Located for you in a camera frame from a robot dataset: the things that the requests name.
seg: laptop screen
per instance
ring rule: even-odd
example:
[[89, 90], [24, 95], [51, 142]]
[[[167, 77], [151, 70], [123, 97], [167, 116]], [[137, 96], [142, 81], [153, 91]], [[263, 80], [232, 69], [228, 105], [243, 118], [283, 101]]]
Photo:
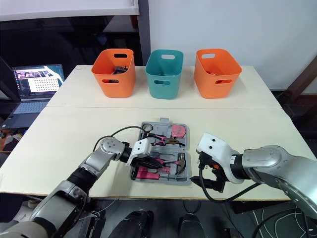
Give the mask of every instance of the laptop screen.
[[65, 80], [61, 64], [12, 69], [21, 99], [51, 98]]

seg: pliers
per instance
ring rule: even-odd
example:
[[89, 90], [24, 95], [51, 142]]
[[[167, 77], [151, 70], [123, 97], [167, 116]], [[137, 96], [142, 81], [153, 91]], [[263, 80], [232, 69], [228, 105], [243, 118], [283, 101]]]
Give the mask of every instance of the pliers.
[[180, 143], [178, 140], [173, 139], [173, 138], [167, 138], [164, 135], [157, 135], [157, 134], [149, 133], [148, 137], [152, 137], [152, 138], [155, 138], [155, 139], [159, 140], [158, 142], [151, 143], [152, 145], [165, 146], [166, 144], [171, 144], [171, 145], [178, 144], [178, 145], [185, 146], [185, 144]]

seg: gray tool case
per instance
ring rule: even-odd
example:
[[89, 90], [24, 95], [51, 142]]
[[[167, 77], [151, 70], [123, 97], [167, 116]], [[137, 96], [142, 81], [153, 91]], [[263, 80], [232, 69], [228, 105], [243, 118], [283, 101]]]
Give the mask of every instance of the gray tool case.
[[[162, 176], [179, 176], [179, 177], [186, 177], [185, 180], [176, 180], [173, 178], [159, 178], [158, 180], [155, 179], [140, 179], [140, 178], [133, 178], [133, 174], [135, 176], [138, 169], [135, 167], [131, 167], [130, 171], [130, 177], [131, 179], [138, 181], [138, 182], [151, 182], [151, 183], [165, 183], [165, 184], [173, 184], [173, 185], [188, 185], [191, 183], [190, 177], [191, 177], [191, 160], [190, 160], [190, 154], [186, 152], [186, 149], [189, 148], [189, 128], [185, 124], [180, 123], [170, 123], [168, 118], [160, 118], [160, 122], [152, 122], [152, 121], [145, 121], [142, 123], [142, 126], [145, 126], [146, 124], [150, 124], [153, 127], [153, 130], [151, 130], [149, 133], [157, 134], [157, 135], [164, 135], [167, 138], [171, 138], [172, 133], [172, 126], [173, 125], [181, 125], [185, 127], [186, 133], [183, 138], [176, 138], [180, 143], [185, 144], [185, 146], [181, 146], [179, 144], [166, 144], [165, 146], [160, 145], [152, 145], [150, 156], [154, 158], [159, 158], [164, 161], [177, 161], [178, 154], [184, 153], [185, 154], [185, 160], [186, 160], [186, 166], [185, 169], [180, 173], [177, 174], [177, 168], [179, 166], [177, 164], [171, 163], [165, 165], [166, 167], [170, 167], [170, 174], [167, 174], [165, 171], [162, 170], [150, 170], [148, 169], [148, 172], [156, 172], [159, 173]], [[139, 140], [142, 139], [143, 132], [140, 132]], [[159, 140], [156, 138], [148, 137], [151, 143], [158, 142]]]

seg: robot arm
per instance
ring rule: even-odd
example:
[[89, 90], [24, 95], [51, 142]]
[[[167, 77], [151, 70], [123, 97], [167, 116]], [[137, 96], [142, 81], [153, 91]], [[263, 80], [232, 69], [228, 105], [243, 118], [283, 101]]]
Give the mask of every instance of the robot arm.
[[19, 223], [0, 235], [5, 238], [63, 237], [78, 221], [88, 191], [107, 169], [110, 161], [120, 160], [127, 163], [129, 160], [132, 166], [161, 167], [159, 162], [148, 157], [151, 144], [147, 138], [137, 141], [136, 146], [133, 150], [129, 148], [128, 143], [118, 141], [114, 137], [104, 138], [99, 148], [36, 207], [29, 222]]
[[251, 179], [283, 190], [307, 216], [317, 219], [316, 161], [290, 155], [276, 145], [239, 154], [223, 140], [208, 133], [204, 133], [197, 152], [200, 154], [200, 168], [208, 165], [216, 174], [217, 180], [211, 184], [221, 184], [214, 186], [217, 191], [222, 192], [226, 181], [242, 183]]

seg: pink tape measure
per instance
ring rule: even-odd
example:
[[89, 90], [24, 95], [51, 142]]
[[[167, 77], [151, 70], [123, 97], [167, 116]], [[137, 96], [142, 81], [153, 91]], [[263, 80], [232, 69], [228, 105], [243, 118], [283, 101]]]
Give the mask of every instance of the pink tape measure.
[[186, 134], [186, 128], [183, 125], [172, 125], [172, 137], [183, 138]]

